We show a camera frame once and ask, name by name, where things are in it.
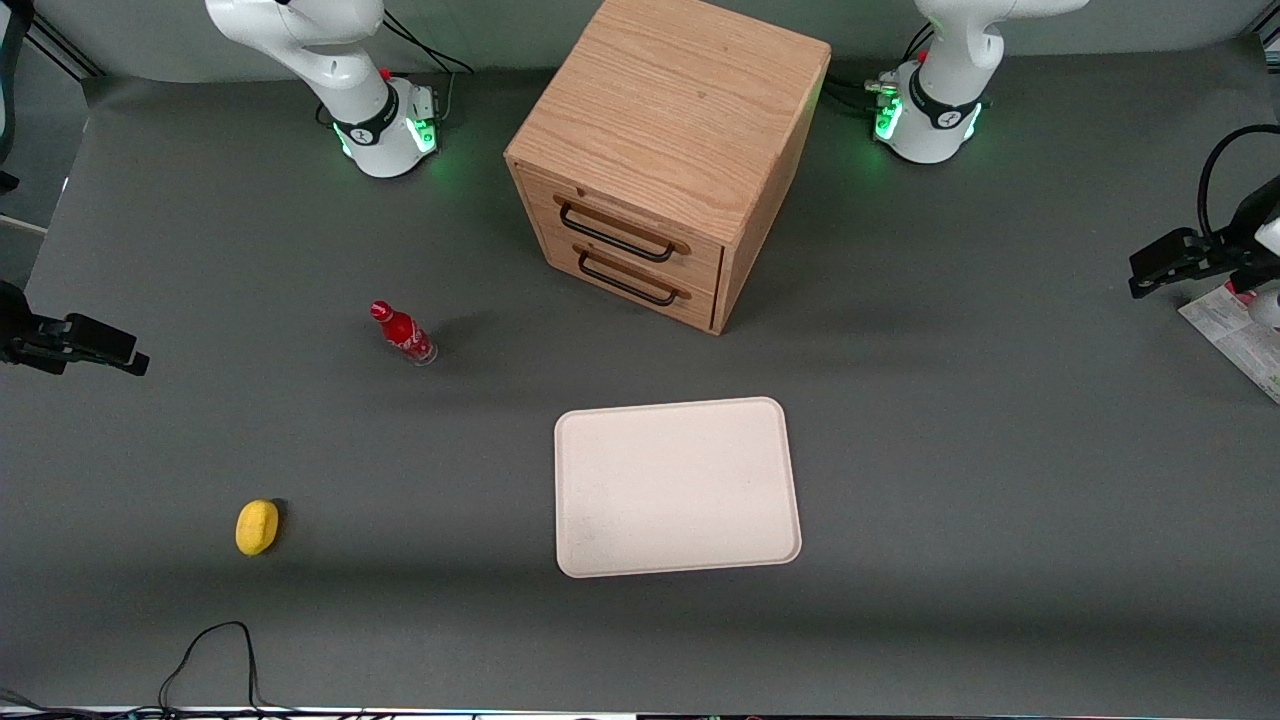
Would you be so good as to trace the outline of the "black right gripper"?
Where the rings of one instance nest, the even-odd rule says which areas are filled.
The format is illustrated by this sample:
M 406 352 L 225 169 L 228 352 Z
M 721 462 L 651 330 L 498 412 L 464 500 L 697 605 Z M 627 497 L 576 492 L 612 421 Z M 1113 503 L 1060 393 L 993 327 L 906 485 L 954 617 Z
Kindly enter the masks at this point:
M 42 325 L 23 290 L 1 281 L 3 363 L 61 375 L 69 363 L 92 363 L 134 377 L 148 370 L 150 357 L 136 350 L 137 338 L 113 325 L 78 313 L 65 315 L 61 341 L 31 343 Z

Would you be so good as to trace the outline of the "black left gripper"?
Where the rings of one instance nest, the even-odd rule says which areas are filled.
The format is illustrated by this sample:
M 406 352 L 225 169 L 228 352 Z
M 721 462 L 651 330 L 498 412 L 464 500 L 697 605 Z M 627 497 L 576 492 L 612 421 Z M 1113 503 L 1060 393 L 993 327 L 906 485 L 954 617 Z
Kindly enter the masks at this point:
M 1134 300 L 1183 281 L 1225 275 L 1234 293 L 1251 293 L 1279 278 L 1279 178 L 1272 178 L 1236 206 L 1236 240 L 1225 243 L 1220 268 L 1212 246 L 1192 228 L 1176 228 L 1129 258 Z

